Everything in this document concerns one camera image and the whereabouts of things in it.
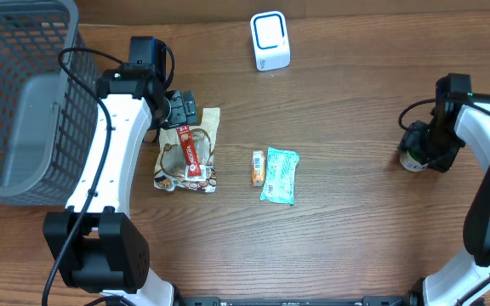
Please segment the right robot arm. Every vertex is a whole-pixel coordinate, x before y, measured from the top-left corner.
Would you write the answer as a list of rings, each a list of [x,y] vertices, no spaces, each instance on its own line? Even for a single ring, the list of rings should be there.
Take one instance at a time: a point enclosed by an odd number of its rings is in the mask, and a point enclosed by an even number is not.
[[[469,147],[484,177],[464,220],[464,247],[440,270],[419,280],[404,305],[482,305],[490,290],[490,94],[476,93],[466,74],[436,82],[430,122],[405,127],[397,149],[410,172],[445,173]]]

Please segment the teal wet wipes pack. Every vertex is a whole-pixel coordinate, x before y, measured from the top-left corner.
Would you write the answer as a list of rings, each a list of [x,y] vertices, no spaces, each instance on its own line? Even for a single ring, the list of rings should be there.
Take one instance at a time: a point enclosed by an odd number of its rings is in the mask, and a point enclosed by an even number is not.
[[[261,201],[277,204],[294,204],[294,185],[299,154],[291,150],[269,147],[265,183],[260,195]]]

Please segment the red snack bar wrapper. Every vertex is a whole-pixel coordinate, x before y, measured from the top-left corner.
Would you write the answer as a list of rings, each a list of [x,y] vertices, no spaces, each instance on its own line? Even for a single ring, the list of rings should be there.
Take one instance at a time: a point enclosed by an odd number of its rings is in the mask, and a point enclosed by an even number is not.
[[[197,158],[195,145],[191,136],[191,131],[188,125],[176,128],[179,136],[179,141],[184,152],[186,166],[186,175],[189,177],[198,177],[202,174],[200,164]]]

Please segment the white brown snack bag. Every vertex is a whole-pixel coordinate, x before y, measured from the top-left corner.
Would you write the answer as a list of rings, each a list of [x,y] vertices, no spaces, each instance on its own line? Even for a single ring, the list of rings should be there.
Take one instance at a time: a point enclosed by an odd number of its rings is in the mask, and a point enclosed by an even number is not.
[[[214,168],[214,148],[219,128],[220,108],[204,108],[201,123],[189,126],[202,174],[198,177],[186,175],[185,156],[176,129],[162,130],[159,138],[160,153],[154,172],[154,187],[173,192],[188,189],[203,193],[214,193],[217,177]]]

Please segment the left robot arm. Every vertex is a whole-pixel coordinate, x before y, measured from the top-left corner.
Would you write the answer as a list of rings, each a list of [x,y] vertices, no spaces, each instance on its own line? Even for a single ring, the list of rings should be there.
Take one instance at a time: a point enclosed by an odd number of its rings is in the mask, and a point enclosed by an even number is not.
[[[131,37],[127,61],[105,71],[91,88],[98,121],[79,182],[62,212],[50,212],[43,234],[54,257],[43,289],[57,275],[68,287],[97,293],[94,304],[183,305],[176,285],[150,266],[145,237],[129,217],[130,191],[147,131],[198,123],[192,93],[170,89],[171,48],[154,37]]]

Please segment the green white small bottle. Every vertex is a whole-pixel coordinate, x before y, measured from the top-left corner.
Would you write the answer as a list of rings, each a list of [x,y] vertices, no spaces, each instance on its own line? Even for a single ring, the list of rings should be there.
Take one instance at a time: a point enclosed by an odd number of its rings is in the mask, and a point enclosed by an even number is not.
[[[421,172],[428,167],[428,162],[416,151],[405,150],[400,151],[399,161],[402,166],[410,172]]]

